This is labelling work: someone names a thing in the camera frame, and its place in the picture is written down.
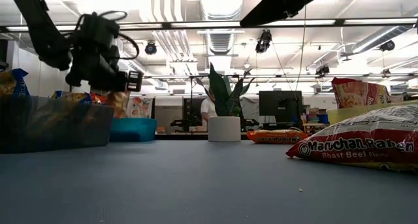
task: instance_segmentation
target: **ramen package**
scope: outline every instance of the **ramen package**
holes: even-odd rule
[[[349,78],[334,78],[332,88],[339,109],[391,102],[387,88],[379,84]]]
[[[26,75],[22,69],[0,72],[0,96],[29,96],[24,80]]]
[[[247,137],[255,143],[296,144],[308,135],[299,130],[287,129],[248,131]]]
[[[418,105],[392,106],[346,119],[287,153],[327,163],[418,172]]]

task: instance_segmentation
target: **box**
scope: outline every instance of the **box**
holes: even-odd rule
[[[105,146],[113,108],[44,97],[0,97],[0,153]]]

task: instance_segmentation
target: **teal plastic container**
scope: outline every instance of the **teal plastic container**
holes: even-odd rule
[[[155,139],[157,120],[150,118],[113,119],[111,142],[149,142]]]

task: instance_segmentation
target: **table surface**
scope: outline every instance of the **table surface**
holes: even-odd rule
[[[416,223],[417,176],[288,148],[168,140],[0,155],[0,223]]]

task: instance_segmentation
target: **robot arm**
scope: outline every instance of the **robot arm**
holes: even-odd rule
[[[119,25],[102,15],[83,14],[76,29],[67,38],[61,34],[51,18],[43,0],[14,0],[29,28],[33,47],[39,59],[47,65],[67,70],[65,80],[70,86],[80,86],[87,80],[96,89],[106,91],[140,91],[143,74],[119,71],[119,50],[112,41],[119,36]],[[137,53],[139,48],[129,37]]]

